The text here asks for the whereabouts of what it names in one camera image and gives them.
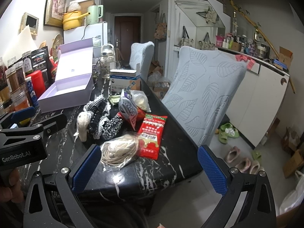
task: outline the brown door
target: brown door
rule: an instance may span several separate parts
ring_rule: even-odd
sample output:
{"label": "brown door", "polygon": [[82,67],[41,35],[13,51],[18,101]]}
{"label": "brown door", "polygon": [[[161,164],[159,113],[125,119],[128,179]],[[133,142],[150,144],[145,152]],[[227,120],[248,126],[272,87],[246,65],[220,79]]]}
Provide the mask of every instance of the brown door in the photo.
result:
{"label": "brown door", "polygon": [[124,60],[129,61],[131,45],[140,43],[140,19],[139,16],[115,17],[115,47],[120,49]]}

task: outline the cabinet door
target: cabinet door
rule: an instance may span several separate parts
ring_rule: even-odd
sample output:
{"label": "cabinet door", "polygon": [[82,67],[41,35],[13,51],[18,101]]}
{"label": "cabinet door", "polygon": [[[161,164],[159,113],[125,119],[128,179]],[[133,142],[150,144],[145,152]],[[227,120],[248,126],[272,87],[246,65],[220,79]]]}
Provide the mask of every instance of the cabinet door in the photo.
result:
{"label": "cabinet door", "polygon": [[241,130],[240,123],[250,103],[257,80],[258,75],[247,70],[244,79],[226,111],[230,122],[239,130]]}
{"label": "cabinet door", "polygon": [[[286,83],[281,84],[282,78],[286,79]],[[288,80],[287,76],[282,76],[261,65],[250,103],[239,125],[240,132],[254,146],[259,144],[275,118]]]}

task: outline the chair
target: chair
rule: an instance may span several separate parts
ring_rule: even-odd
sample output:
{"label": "chair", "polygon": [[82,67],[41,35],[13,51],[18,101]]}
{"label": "chair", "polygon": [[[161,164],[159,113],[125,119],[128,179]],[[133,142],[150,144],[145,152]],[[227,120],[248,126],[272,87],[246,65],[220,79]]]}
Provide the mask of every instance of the chair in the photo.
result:
{"label": "chair", "polygon": [[130,66],[136,69],[140,63],[140,76],[144,81],[148,79],[150,63],[154,54],[154,44],[152,42],[139,44],[134,43],[131,46]]}
{"label": "chair", "polygon": [[198,146],[209,146],[245,73],[245,62],[220,51],[183,46],[162,102]]}

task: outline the human hand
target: human hand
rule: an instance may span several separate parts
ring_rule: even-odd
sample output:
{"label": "human hand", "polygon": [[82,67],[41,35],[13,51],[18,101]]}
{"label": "human hand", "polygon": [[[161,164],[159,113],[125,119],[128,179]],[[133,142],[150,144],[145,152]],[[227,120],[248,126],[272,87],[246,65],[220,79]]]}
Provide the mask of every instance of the human hand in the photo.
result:
{"label": "human hand", "polygon": [[14,169],[9,175],[9,183],[12,187],[0,187],[0,202],[8,202],[12,200],[14,203],[23,201],[23,193],[21,191],[20,175],[17,169]]}

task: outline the ceiling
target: ceiling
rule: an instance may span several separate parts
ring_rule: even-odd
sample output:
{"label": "ceiling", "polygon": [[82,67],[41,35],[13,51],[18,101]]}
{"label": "ceiling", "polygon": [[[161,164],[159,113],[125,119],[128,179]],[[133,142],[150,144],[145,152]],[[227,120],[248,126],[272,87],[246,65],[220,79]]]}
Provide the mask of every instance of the ceiling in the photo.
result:
{"label": "ceiling", "polygon": [[145,13],[162,0],[103,0],[105,12]]}

